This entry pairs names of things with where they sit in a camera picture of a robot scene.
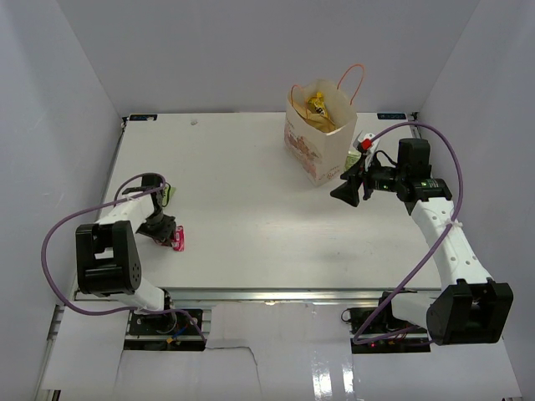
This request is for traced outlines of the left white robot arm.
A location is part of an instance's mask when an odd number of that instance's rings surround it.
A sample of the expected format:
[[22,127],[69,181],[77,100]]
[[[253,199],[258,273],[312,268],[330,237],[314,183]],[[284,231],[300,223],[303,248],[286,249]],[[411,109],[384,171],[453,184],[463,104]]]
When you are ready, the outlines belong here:
[[137,234],[160,246],[176,242],[176,218],[164,213],[166,182],[156,173],[138,176],[137,187],[121,186],[113,208],[75,232],[78,288],[84,294],[108,297],[148,314],[159,333],[176,325],[165,290],[143,277]]

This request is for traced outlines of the yellow candy packet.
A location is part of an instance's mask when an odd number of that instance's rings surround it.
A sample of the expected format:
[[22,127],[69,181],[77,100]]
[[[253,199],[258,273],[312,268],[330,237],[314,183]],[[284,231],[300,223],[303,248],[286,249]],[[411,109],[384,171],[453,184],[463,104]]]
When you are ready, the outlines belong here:
[[325,118],[329,117],[329,113],[324,102],[324,94],[322,92],[317,92],[314,96],[311,96],[307,100],[307,105],[315,114],[319,114]]

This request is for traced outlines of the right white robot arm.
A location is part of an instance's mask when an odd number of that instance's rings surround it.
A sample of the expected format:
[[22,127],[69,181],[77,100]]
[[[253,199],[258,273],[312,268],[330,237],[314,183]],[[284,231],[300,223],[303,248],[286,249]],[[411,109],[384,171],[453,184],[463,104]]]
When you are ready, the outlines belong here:
[[376,190],[396,194],[431,250],[441,293],[436,298],[406,288],[384,293],[376,310],[359,324],[356,343],[363,343],[360,335],[377,321],[389,333],[409,323],[426,330],[437,345],[497,343],[512,306],[512,289],[496,282],[471,249],[446,182],[431,175],[430,144],[400,140],[392,166],[380,163],[376,148],[372,134],[357,144],[361,156],[341,175],[344,183],[331,196],[357,206]]

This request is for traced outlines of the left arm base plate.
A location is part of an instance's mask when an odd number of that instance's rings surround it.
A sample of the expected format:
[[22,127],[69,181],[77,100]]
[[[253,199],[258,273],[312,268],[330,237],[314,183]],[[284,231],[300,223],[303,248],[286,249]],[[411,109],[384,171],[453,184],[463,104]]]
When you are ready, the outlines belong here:
[[204,312],[189,309],[181,313],[147,315],[131,313],[126,328],[124,350],[149,352],[201,352],[205,341],[195,326],[202,329]]

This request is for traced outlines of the red snack packet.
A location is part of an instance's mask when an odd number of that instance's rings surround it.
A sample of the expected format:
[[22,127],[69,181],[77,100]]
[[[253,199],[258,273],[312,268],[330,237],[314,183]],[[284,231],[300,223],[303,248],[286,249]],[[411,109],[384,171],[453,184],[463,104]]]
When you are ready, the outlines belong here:
[[174,251],[184,251],[185,250],[185,235],[183,226],[176,226],[172,241],[171,247]]

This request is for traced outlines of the large brown snack bag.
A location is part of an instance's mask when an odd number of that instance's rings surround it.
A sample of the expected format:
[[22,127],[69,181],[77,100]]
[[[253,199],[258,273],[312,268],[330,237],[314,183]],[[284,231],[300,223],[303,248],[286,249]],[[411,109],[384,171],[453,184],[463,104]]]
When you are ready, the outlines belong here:
[[313,128],[323,133],[328,134],[337,129],[333,121],[319,114],[310,113],[307,110],[305,110],[302,114],[300,114],[300,116],[302,117],[305,123],[307,123],[308,125],[312,126]]

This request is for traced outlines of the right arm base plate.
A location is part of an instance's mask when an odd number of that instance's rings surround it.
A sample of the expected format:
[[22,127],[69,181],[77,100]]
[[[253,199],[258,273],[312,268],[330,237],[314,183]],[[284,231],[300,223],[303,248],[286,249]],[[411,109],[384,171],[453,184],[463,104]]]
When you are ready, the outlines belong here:
[[[351,307],[342,311],[341,321],[349,327],[352,337],[374,309],[374,307]],[[360,341],[371,339],[371,342],[358,345],[350,341],[352,354],[429,353],[431,340],[425,329],[418,327],[409,332],[397,333],[411,326],[409,322],[388,317],[383,311],[359,337]]]

